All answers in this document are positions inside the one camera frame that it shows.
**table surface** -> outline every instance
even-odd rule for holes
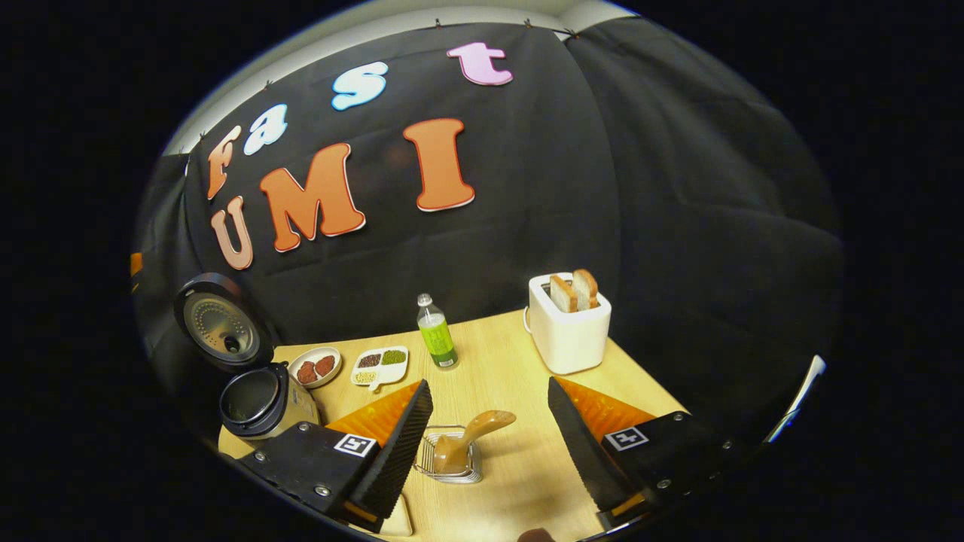
[[[438,369],[416,329],[369,339],[279,346],[275,362],[294,361],[317,346],[333,346],[342,367],[328,384],[311,390],[325,422],[338,420],[365,404],[424,378],[435,410],[429,425],[465,425],[486,410],[507,410],[517,420],[476,444],[482,479],[474,484],[446,484],[412,470],[402,494],[409,505],[414,533],[392,541],[515,541],[532,528],[545,528],[556,540],[577,540],[602,531],[596,505],[549,410],[552,373],[532,337],[522,326],[522,311],[450,324],[459,355],[451,370]],[[352,366],[365,350],[394,345],[409,349],[408,372],[401,381],[383,384],[377,394],[350,381]],[[602,363],[563,378],[663,416],[685,410],[612,339]],[[223,427],[219,449],[239,458],[254,448]]]

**white plate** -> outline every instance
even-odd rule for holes
[[[365,356],[370,356],[372,354],[383,354],[387,350],[398,350],[405,354],[405,361],[400,364],[392,364],[390,366],[382,365],[382,358],[379,357],[378,364],[371,367],[359,367],[362,362],[362,358]],[[352,367],[352,384],[356,386],[367,386],[372,392],[377,392],[378,387],[382,384],[391,384],[392,382],[398,382],[399,380],[405,378],[405,371],[409,368],[409,349],[402,345],[389,346],[387,348],[373,348],[371,350],[365,350],[359,354],[359,357],[355,360],[355,365]],[[355,375],[360,372],[372,371],[375,373],[375,379],[371,382],[358,382],[355,380]]]
[[[338,372],[341,370],[341,354],[336,349],[331,348],[331,346],[320,346],[318,348],[312,348],[308,352],[305,352],[301,356],[298,356],[297,358],[295,358],[295,361],[291,362],[291,364],[288,366],[288,372],[291,373],[291,376],[295,377],[295,380],[298,380],[298,369],[300,369],[305,362],[317,363],[318,360],[321,360],[326,356],[335,356],[335,366],[332,367],[332,370],[329,371],[329,373],[326,374],[325,376],[318,377],[318,380],[315,380],[314,382],[311,382],[309,384],[302,384],[302,386],[304,386],[309,390],[313,388],[317,388],[319,386],[324,386],[325,384],[328,384],[329,382],[331,382],[332,379],[335,378],[335,375],[337,375]]]

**wooden spatula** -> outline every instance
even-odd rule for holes
[[[488,410],[476,416],[466,425],[461,437],[447,435],[439,437],[435,443],[432,457],[432,470],[436,474],[458,474],[465,471],[469,463],[469,445],[472,441],[501,429],[516,420],[516,415],[504,410]]]

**toaster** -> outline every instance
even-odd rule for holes
[[[598,307],[562,312],[549,298],[552,275],[569,284],[573,281],[572,273],[550,273],[529,280],[529,305],[522,312],[522,325],[532,335],[546,367],[555,374],[569,374],[601,364],[612,306],[597,293]]]

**green drink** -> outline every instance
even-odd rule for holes
[[[453,368],[458,364],[459,356],[455,353],[452,336],[448,333],[445,314],[432,305],[432,296],[427,293],[418,296],[417,322],[435,365],[439,368]]]

